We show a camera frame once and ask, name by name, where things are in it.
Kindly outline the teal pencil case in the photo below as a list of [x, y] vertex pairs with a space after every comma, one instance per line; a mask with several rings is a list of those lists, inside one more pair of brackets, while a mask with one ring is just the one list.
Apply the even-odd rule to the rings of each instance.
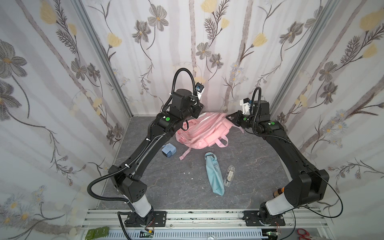
[[206, 153], [206, 170], [210, 186], [214, 194], [223, 196], [225, 193], [224, 181], [217, 156], [214, 153]]

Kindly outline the light blue pencil sharpener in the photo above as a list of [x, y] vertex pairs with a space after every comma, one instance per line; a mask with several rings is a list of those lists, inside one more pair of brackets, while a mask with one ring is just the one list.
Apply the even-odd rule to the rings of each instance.
[[172, 157], [176, 152], [177, 152], [177, 148], [171, 143], [167, 143], [162, 148], [162, 153], [167, 158]]

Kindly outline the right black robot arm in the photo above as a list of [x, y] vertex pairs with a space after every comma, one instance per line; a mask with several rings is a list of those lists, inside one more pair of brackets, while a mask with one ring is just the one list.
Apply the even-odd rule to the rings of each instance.
[[308, 161], [290, 140], [283, 125], [271, 120], [270, 104], [261, 99], [261, 93], [261, 87], [255, 88], [252, 98], [243, 100], [243, 106], [248, 106], [248, 110], [237, 111], [226, 118], [236, 127], [271, 145], [292, 178], [281, 194], [260, 205], [256, 218], [261, 225], [269, 226], [286, 212], [322, 200], [331, 185], [329, 173]]

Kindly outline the pink backpack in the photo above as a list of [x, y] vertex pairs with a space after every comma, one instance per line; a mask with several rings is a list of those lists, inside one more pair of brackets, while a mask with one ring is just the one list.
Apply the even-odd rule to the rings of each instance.
[[229, 144], [227, 134], [235, 125], [226, 118], [224, 113], [207, 112], [201, 114], [197, 119], [191, 119], [183, 126], [188, 126], [186, 131], [179, 129], [175, 136], [176, 140], [187, 146], [188, 149], [180, 156], [183, 160], [191, 149], [204, 149], [217, 145], [225, 148]]

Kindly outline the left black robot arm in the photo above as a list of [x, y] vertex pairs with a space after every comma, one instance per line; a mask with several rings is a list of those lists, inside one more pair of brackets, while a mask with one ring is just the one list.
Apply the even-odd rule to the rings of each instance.
[[[119, 201], [129, 205], [130, 212], [118, 212], [117, 216], [126, 239], [130, 239], [123, 223], [123, 215], [133, 215], [134, 223], [143, 227], [150, 226], [154, 221], [154, 208], [149, 203], [146, 191], [147, 185], [141, 181], [143, 173], [149, 163], [178, 130], [187, 131], [190, 118], [198, 118], [203, 104], [200, 102], [204, 86], [192, 80], [192, 91], [176, 89], [178, 75], [186, 72], [189, 77], [192, 73], [186, 68], [176, 71], [170, 97], [156, 118], [149, 124], [147, 135], [139, 147], [120, 166], [111, 166], [107, 175], [101, 176], [89, 183], [88, 194], [100, 201]], [[93, 191], [97, 183], [111, 179], [121, 197], [103, 197]]]

